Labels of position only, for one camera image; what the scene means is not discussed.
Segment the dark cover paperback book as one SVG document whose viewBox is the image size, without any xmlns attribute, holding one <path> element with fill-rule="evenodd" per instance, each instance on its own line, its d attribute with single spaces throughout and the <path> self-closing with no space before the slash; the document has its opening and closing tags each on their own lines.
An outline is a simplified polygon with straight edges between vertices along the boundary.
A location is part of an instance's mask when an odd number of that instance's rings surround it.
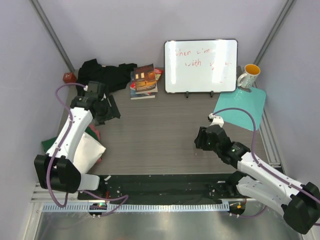
<svg viewBox="0 0 320 240">
<path fill-rule="evenodd" d="M 158 86 L 153 64 L 133 69 L 134 85 L 137 94 L 157 93 Z"/>
</svg>

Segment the red cover book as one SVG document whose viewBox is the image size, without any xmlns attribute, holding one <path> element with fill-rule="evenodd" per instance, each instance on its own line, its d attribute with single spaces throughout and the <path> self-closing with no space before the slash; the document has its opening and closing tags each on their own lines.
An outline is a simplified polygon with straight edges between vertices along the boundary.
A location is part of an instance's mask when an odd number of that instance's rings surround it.
<svg viewBox="0 0 320 240">
<path fill-rule="evenodd" d="M 161 78 L 162 74 L 163 74 L 163 70 L 160 68 L 155 68 L 155 79 L 158 82 L 158 80 Z M 140 99 L 153 99 L 156 97 L 156 93 L 155 92 L 151 92 L 151 93 L 136 93 L 136 88 L 135 88 L 135 81 L 134 81 L 134 72 L 132 71 L 130 73 L 130 99 L 131 100 L 140 100 Z"/>
</svg>

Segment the white dry-erase board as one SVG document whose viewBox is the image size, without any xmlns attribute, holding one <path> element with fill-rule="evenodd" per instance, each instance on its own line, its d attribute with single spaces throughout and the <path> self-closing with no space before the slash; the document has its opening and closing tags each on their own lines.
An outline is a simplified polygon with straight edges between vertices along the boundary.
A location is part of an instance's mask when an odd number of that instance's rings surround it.
<svg viewBox="0 0 320 240">
<path fill-rule="evenodd" d="M 164 44 L 165 91 L 221 93 L 236 90 L 236 39 L 170 40 Z"/>
</svg>

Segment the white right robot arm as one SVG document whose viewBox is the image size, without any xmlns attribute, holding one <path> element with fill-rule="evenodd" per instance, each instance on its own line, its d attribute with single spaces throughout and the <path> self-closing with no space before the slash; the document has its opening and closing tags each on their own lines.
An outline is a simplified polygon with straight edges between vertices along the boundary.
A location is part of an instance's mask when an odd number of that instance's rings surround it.
<svg viewBox="0 0 320 240">
<path fill-rule="evenodd" d="M 230 197 L 242 195 L 259 201 L 303 235 L 317 225 L 320 190 L 315 184 L 302 184 L 284 175 L 242 143 L 231 141 L 219 125 L 201 126 L 194 143 L 197 149 L 213 151 L 225 164 L 235 168 L 225 186 Z"/>
</svg>

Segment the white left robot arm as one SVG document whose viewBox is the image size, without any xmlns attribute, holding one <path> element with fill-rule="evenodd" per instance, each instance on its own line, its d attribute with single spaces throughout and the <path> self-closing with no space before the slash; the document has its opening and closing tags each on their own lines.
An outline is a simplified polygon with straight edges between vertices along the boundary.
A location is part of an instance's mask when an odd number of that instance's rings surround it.
<svg viewBox="0 0 320 240">
<path fill-rule="evenodd" d="M 34 166 L 40 186 L 50 193 L 89 191 L 93 198 L 100 200 L 107 192 L 102 178 L 80 173 L 73 161 L 83 133 L 91 122 L 103 125 L 106 121 L 120 118 L 121 114 L 105 84 L 90 81 L 80 87 L 83 92 L 66 108 L 68 118 L 57 139 L 44 155 L 35 157 Z"/>
</svg>

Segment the pink t shirt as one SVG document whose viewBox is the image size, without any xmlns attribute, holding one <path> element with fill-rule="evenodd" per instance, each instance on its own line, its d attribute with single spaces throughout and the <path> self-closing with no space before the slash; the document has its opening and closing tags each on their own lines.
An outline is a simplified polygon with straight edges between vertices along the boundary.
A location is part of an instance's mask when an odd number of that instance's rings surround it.
<svg viewBox="0 0 320 240">
<path fill-rule="evenodd" d="M 86 151 L 96 160 L 96 163 L 102 161 L 102 154 L 106 148 L 101 144 L 100 132 L 93 124 L 90 124 L 85 130 Z"/>
</svg>

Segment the black t shirt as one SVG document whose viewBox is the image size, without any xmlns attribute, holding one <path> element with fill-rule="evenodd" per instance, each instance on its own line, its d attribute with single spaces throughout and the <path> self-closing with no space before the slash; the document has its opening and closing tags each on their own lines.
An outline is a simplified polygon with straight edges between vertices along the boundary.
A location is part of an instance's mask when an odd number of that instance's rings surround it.
<svg viewBox="0 0 320 240">
<path fill-rule="evenodd" d="M 131 81 L 131 72 L 138 65 L 136 63 L 123 63 L 119 66 L 102 66 L 96 59 L 85 61 L 78 70 L 76 83 L 84 86 L 90 81 L 106 85 L 106 95 L 125 89 Z"/>
</svg>

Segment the white folded t shirt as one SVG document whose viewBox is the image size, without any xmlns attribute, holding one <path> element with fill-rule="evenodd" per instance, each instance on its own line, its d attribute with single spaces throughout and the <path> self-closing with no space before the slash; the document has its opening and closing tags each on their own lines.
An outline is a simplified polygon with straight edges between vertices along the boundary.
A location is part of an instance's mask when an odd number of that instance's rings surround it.
<svg viewBox="0 0 320 240">
<path fill-rule="evenodd" d="M 88 133 L 83 133 L 76 148 L 73 164 L 81 174 L 86 174 L 101 158 L 106 148 Z"/>
</svg>

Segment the small red cube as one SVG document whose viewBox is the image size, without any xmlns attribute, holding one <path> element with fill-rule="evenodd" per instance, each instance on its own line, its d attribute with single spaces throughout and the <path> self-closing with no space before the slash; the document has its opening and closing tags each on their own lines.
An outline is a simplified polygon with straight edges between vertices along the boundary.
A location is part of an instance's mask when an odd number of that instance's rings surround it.
<svg viewBox="0 0 320 240">
<path fill-rule="evenodd" d="M 66 72 L 62 78 L 63 82 L 66 84 L 75 83 L 77 78 L 73 72 Z"/>
</svg>

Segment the teal cutting mat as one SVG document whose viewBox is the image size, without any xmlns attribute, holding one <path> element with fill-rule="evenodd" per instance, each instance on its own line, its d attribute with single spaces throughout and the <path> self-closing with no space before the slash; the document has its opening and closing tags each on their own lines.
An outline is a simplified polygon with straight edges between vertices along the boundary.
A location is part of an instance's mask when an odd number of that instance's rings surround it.
<svg viewBox="0 0 320 240">
<path fill-rule="evenodd" d="M 250 92 L 237 88 L 234 92 L 222 92 L 219 95 L 214 112 L 229 109 L 218 113 L 227 123 L 253 131 L 253 123 L 249 115 L 238 110 L 243 109 L 250 113 L 259 129 L 265 105 L 266 93 L 258 88 L 250 88 Z"/>
</svg>

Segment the green t shirt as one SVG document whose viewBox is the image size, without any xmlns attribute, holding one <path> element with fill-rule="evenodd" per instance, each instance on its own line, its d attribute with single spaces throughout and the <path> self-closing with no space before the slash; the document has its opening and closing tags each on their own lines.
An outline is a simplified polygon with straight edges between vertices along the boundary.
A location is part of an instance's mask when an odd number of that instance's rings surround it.
<svg viewBox="0 0 320 240">
<path fill-rule="evenodd" d="M 41 146 L 43 148 L 43 152 L 46 153 L 52 145 L 55 143 L 57 137 L 50 138 L 48 140 L 44 140 L 41 142 Z"/>
</svg>

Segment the white mug yellow inside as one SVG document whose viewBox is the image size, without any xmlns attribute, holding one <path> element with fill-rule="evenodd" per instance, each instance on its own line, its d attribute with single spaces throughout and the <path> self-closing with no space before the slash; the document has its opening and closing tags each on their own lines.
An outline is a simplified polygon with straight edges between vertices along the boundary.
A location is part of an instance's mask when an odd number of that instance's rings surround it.
<svg viewBox="0 0 320 240">
<path fill-rule="evenodd" d="M 261 69 L 257 65 L 247 64 L 243 73 L 237 79 L 237 86 L 243 89 L 250 89 L 260 73 Z"/>
</svg>

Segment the aluminium frame rail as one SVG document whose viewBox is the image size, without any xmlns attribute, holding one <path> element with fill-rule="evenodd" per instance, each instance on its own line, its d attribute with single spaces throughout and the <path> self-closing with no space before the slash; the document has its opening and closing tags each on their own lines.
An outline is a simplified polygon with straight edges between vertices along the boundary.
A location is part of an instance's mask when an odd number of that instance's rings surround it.
<svg viewBox="0 0 320 240">
<path fill-rule="evenodd" d="M 259 131 L 269 164 L 274 167 L 281 167 L 281 156 L 265 110 L 262 111 Z"/>
</svg>

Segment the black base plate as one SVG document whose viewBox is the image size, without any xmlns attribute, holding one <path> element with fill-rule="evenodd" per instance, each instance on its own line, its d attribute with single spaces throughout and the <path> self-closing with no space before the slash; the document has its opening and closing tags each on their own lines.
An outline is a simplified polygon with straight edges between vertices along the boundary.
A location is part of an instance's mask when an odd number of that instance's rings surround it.
<svg viewBox="0 0 320 240">
<path fill-rule="evenodd" d="M 115 199 L 128 196 L 128 205 L 204 205 L 222 199 L 242 199 L 235 173 L 141 174 L 105 176 L 106 184 L 93 193 Z"/>
</svg>

